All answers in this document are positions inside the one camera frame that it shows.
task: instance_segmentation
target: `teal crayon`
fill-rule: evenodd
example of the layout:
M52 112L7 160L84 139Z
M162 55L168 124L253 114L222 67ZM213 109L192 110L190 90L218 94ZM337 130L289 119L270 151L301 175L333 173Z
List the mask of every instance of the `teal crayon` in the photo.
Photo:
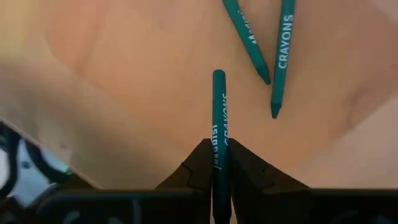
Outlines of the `teal crayon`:
M242 10L239 8L238 2L236 2L236 0L223 0L223 4L243 42L246 52L249 54L251 62L256 68L257 73L266 84L271 84L266 61L261 54L257 40L254 38L254 34L252 33Z
M213 217L216 224L231 219L231 186L229 184L228 112L225 72L213 72Z
M272 87L271 112L276 119L282 107L286 70L289 65L290 40L294 22L295 0L282 0L280 13L278 47L274 69L274 86Z

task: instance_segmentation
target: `wooden surface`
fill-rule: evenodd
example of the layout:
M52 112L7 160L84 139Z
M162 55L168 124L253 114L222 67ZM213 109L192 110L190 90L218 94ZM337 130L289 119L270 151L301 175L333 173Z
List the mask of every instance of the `wooden surface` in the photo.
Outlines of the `wooden surface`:
M327 166L316 162L320 154L344 155L346 147L332 145L398 90L393 0L297 1L277 120L271 86L256 75L221 1L2 1L18 13L0 23L8 34L0 39L0 116L102 187L154 186L210 137L217 68L227 73L229 135L312 185L322 185L322 172L308 170L329 174L345 157ZM239 3L273 71L280 1ZM395 125L390 116L368 129ZM350 141L372 142L365 136ZM377 164L356 168L362 180L368 170ZM322 181L348 185L334 176Z

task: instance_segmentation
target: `beige surface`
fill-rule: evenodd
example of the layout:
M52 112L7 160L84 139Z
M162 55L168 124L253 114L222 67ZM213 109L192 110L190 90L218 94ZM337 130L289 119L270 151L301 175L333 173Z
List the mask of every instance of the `beige surface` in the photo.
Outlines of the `beige surface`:
M154 186L210 137L216 68L227 73L230 136L312 185L322 183L306 170L327 174L342 159L331 156L327 165L316 162L319 154L338 151L330 145L398 89L394 1L297 1L278 120L271 119L271 87L256 75L221 1L2 2L9 13L0 17L7 34L0 116L102 187ZM280 1L240 4L272 70ZM388 141L386 148L397 143ZM363 144L365 154L376 150ZM364 180L375 169L387 168L370 162L355 170ZM324 183L345 185L343 175Z

